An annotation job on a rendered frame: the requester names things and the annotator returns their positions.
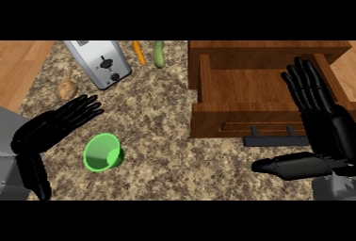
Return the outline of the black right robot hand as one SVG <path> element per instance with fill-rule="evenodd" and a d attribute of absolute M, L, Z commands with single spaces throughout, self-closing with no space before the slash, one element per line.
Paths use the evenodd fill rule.
<path fill-rule="evenodd" d="M 280 77 L 296 104 L 313 151 L 259 159 L 251 163 L 251 170 L 284 181 L 332 173 L 356 176 L 356 121 L 345 108 L 335 104 L 311 62 L 296 56 Z"/>

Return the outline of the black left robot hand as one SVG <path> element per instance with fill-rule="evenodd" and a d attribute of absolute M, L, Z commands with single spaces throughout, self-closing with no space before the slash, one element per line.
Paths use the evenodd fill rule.
<path fill-rule="evenodd" d="M 41 201 L 50 200 L 51 187 L 39 154 L 61 141 L 104 110 L 97 96 L 85 94 L 70 100 L 57 110 L 36 115 L 16 130 L 11 151 L 23 186 Z"/>

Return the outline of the green cup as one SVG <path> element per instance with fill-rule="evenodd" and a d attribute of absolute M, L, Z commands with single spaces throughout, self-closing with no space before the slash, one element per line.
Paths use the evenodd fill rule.
<path fill-rule="evenodd" d="M 116 136 L 100 133 L 85 144 L 82 150 L 82 164 L 92 172 L 101 172 L 122 164 L 125 152 Z"/>

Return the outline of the wooden drawer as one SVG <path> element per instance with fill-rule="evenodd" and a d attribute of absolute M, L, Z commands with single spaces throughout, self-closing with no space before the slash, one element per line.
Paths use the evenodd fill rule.
<path fill-rule="evenodd" d="M 292 127 L 301 136 L 296 105 L 280 79 L 284 66 L 271 69 L 215 69 L 208 55 L 187 57 L 188 88 L 197 92 L 191 104 L 191 137 L 242 137 L 256 128 L 262 136 L 284 136 Z"/>

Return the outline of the brown potato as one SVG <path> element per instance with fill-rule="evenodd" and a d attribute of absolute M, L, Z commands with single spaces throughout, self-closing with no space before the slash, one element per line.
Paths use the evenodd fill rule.
<path fill-rule="evenodd" d="M 69 79 L 58 83 L 58 97 L 63 101 L 72 99 L 76 95 L 76 92 L 78 86 Z"/>

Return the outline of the silver toaster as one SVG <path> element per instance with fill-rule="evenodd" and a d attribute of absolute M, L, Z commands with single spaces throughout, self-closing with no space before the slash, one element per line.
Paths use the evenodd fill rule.
<path fill-rule="evenodd" d="M 129 75 L 129 64 L 115 40 L 64 40 L 63 44 L 98 90 Z"/>

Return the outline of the wooden cabinet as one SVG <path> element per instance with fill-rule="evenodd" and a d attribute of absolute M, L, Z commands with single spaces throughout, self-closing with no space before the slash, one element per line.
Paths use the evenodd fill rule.
<path fill-rule="evenodd" d="M 323 54 L 329 64 L 351 48 L 347 40 L 188 40 L 187 83 L 197 88 L 200 55 L 214 70 L 277 69 L 286 56 Z"/>

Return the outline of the orange carrot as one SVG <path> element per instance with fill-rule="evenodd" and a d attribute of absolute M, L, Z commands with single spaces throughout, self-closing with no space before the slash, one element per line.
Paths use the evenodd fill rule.
<path fill-rule="evenodd" d="M 141 52 L 141 48 L 140 48 L 140 44 L 138 44 L 137 40 L 131 41 L 131 46 L 132 46 L 132 50 L 134 50 L 137 58 L 138 58 L 138 62 L 144 66 L 146 61 L 144 61 L 144 56 L 143 56 L 143 52 Z"/>

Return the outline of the green cucumber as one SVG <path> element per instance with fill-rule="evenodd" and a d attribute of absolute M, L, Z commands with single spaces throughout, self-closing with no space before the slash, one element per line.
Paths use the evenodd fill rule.
<path fill-rule="evenodd" d="M 162 40 L 156 40 L 153 43 L 153 64 L 157 68 L 162 68 L 165 66 Z"/>

